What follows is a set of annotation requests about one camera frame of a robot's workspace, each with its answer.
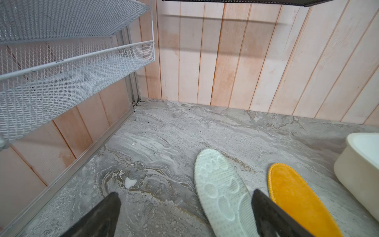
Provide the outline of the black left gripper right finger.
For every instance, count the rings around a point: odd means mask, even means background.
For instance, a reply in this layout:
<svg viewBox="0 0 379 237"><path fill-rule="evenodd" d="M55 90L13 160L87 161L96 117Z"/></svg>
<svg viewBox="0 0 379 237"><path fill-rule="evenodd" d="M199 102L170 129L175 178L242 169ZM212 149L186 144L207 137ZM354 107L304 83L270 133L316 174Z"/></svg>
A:
<svg viewBox="0 0 379 237"><path fill-rule="evenodd" d="M290 217L259 189L251 201L257 231L261 237L311 237L312 234Z"/></svg>

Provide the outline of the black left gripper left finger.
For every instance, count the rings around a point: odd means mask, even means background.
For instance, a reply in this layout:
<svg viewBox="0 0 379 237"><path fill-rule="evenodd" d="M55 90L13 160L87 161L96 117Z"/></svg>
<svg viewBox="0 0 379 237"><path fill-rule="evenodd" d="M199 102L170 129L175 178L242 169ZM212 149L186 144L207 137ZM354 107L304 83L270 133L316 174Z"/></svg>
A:
<svg viewBox="0 0 379 237"><path fill-rule="evenodd" d="M118 193L112 192L61 236L113 237L120 208L121 201Z"/></svg>

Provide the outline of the white textured insole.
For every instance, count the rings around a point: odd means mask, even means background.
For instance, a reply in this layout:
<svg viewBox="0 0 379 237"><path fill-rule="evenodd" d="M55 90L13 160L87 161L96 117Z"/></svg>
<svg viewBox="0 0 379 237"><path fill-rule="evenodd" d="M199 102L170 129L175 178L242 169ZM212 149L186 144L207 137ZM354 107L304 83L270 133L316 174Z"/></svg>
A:
<svg viewBox="0 0 379 237"><path fill-rule="evenodd" d="M257 237L252 196L235 168L217 150L202 150L194 165L201 207L217 237Z"/></svg>

